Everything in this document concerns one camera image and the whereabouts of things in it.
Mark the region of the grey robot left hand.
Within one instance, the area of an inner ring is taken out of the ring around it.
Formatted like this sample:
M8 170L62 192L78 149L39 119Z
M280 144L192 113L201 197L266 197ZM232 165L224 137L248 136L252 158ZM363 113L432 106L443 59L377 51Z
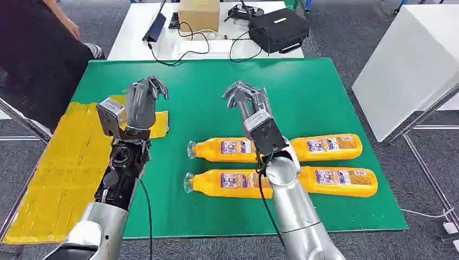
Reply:
M127 90L127 126L147 130L156 122L156 101L160 95L169 99L168 88L156 76L147 76L134 82Z

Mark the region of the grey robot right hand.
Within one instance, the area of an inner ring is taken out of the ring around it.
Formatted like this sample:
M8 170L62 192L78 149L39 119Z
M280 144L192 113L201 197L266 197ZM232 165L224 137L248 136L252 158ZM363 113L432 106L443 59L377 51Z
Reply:
M271 104L265 88L254 88L244 81L236 81L223 93L227 108L238 107L243 121L258 112L266 111L272 115Z

